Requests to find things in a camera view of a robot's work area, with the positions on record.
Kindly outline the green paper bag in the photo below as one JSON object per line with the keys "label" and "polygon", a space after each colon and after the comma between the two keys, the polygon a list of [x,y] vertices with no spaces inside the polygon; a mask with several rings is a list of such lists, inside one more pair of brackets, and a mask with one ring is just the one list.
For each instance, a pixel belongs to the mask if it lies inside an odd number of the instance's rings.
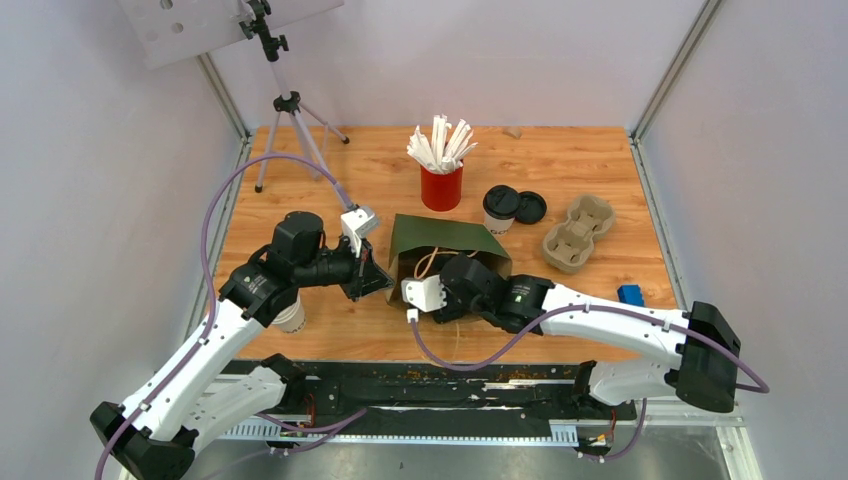
{"label": "green paper bag", "polygon": [[[438,274],[457,253],[470,254],[505,278],[512,273],[512,259],[501,243],[479,223],[397,214],[394,217],[388,254],[388,272],[395,281],[385,294],[387,304],[404,312],[402,282],[416,275]],[[425,344],[439,357],[459,362],[481,359],[496,347],[494,340],[506,334],[485,320],[465,313],[446,320],[442,313],[427,313],[419,320]]]}

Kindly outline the stack of white cups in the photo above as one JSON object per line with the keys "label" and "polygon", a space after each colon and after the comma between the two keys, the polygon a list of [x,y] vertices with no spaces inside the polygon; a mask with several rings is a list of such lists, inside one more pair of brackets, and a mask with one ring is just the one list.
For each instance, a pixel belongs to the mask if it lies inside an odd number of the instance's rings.
{"label": "stack of white cups", "polygon": [[271,325],[284,333],[293,334],[302,330],[305,323],[305,309],[302,305],[301,297],[297,296],[292,305],[277,314]]}

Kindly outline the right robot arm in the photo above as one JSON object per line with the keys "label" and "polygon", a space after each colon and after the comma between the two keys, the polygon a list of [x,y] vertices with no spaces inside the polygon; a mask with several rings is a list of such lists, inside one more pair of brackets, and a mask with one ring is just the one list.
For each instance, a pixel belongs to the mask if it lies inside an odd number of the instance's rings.
{"label": "right robot arm", "polygon": [[735,407],[741,341],[710,303],[680,310],[615,302],[546,278],[503,277],[465,254],[435,275],[407,281],[402,293],[422,312],[473,314],[515,336],[584,338],[637,353],[623,363],[581,364],[570,393],[584,417],[631,399],[671,395],[715,413]]}

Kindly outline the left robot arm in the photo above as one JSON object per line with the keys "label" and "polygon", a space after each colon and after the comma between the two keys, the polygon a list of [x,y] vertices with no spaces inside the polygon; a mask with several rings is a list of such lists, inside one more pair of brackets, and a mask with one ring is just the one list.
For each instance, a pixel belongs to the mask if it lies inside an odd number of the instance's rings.
{"label": "left robot arm", "polygon": [[330,249],[318,215],[287,214],[270,243],[213,293],[206,318],[168,362],[121,403],[96,407],[90,421],[107,453],[137,479],[180,479],[211,441],[243,420],[275,407],[298,411],[307,398],[306,374],[281,354],[236,384],[203,394],[269,326],[293,332],[304,325],[301,289],[338,285],[356,302],[393,287],[366,239],[379,224],[374,212],[355,207],[340,221],[339,243]]}

